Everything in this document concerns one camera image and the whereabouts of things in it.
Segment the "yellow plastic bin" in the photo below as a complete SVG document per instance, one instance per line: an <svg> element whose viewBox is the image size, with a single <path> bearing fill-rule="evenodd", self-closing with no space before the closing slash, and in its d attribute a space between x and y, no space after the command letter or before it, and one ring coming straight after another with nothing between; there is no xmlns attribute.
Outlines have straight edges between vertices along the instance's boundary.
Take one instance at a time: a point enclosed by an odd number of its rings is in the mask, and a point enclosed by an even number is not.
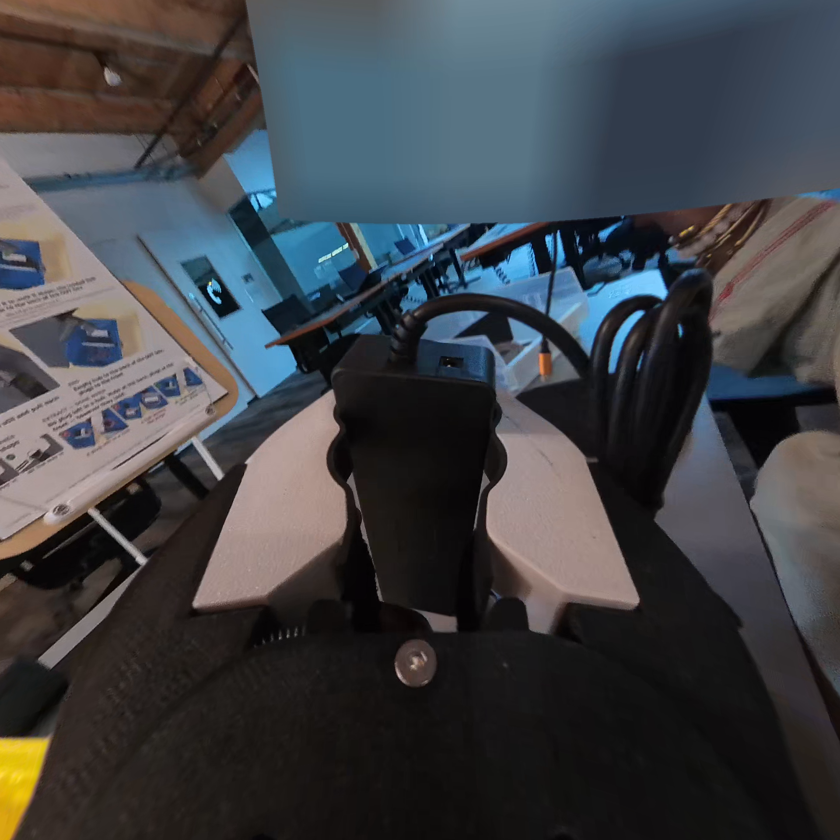
<svg viewBox="0 0 840 840"><path fill-rule="evenodd" d="M1 838L12 839L28 808L51 738L1 738Z"/></svg>

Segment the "instruction poster board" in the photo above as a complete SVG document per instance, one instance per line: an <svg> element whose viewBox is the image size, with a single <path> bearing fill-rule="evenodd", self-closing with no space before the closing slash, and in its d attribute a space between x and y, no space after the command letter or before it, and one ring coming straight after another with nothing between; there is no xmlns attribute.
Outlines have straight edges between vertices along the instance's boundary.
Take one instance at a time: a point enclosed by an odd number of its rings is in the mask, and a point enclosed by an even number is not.
<svg viewBox="0 0 840 840"><path fill-rule="evenodd" d="M5 161L1 239L6 561L67 525L43 517L76 485L220 400L213 424L238 389L183 320L151 290L114 277Z"/></svg>

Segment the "person's right forearm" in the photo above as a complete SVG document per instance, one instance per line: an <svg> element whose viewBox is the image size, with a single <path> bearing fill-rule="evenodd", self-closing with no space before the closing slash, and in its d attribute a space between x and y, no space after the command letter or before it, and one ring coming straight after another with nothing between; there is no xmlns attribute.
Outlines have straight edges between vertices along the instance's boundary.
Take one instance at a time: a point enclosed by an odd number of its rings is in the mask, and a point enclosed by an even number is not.
<svg viewBox="0 0 840 840"><path fill-rule="evenodd" d="M715 364L747 376L838 383L838 201L765 198L650 220L680 258L711 275Z"/></svg>

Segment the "phone icon door sign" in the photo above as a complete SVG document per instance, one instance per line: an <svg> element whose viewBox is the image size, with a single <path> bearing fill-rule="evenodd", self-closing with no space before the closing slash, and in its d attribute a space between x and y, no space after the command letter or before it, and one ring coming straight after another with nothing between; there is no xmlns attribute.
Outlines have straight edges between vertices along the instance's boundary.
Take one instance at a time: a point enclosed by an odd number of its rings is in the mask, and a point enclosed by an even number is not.
<svg viewBox="0 0 840 840"><path fill-rule="evenodd" d="M241 310L236 297L208 257L202 255L187 259L181 266L216 319L226 319Z"/></svg>

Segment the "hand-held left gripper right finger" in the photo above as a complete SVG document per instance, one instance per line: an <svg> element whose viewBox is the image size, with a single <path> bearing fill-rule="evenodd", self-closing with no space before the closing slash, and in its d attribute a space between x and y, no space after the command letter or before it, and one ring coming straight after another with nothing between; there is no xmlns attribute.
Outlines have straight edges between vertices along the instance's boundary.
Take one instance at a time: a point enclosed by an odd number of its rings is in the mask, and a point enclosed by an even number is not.
<svg viewBox="0 0 840 840"><path fill-rule="evenodd" d="M633 611L639 594L585 456L518 399L497 403L477 540L490 589L519 599L533 632L555 632L573 605Z"/></svg>

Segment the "person's beige trousers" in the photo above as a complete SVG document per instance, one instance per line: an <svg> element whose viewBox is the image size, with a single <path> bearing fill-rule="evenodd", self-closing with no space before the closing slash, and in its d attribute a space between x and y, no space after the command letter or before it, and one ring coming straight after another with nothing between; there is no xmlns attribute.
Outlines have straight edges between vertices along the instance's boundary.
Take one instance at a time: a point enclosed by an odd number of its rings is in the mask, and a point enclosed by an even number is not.
<svg viewBox="0 0 840 840"><path fill-rule="evenodd" d="M808 651L839 691L839 436L795 434L775 446L750 507Z"/></svg>

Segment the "white board stand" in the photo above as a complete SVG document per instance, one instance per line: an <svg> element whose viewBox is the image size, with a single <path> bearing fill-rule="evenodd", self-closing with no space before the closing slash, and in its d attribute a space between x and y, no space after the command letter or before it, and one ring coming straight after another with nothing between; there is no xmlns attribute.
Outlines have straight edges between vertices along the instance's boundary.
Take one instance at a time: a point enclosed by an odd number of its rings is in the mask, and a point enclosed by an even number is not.
<svg viewBox="0 0 840 840"><path fill-rule="evenodd" d="M129 484L149 469L162 463L176 481L195 499L203 500L208 489L189 468L178 458L180 447L190 445L199 454L205 466L217 479L225 473L202 443L200 431L224 413L220 413L217 404L220 400L202 403L176 423L168 424L164 430L155 430L143 446L126 458L95 473L76 485L64 499L59 500L43 517L46 526L57 528L77 519L81 514L89 516L93 522L120 546L131 561L138 567L145 565L148 558L120 530L113 526L98 509L100 499Z"/></svg>

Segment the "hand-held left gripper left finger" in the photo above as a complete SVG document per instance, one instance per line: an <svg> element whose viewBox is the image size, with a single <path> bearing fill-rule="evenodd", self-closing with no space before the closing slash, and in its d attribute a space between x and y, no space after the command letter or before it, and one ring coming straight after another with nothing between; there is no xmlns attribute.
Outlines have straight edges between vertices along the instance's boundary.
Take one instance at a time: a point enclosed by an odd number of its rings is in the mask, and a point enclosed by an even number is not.
<svg viewBox="0 0 840 840"><path fill-rule="evenodd" d="M248 458L193 599L197 613L305 614L340 599L354 514L328 465L340 433L334 411L334 396L321 396Z"/></svg>

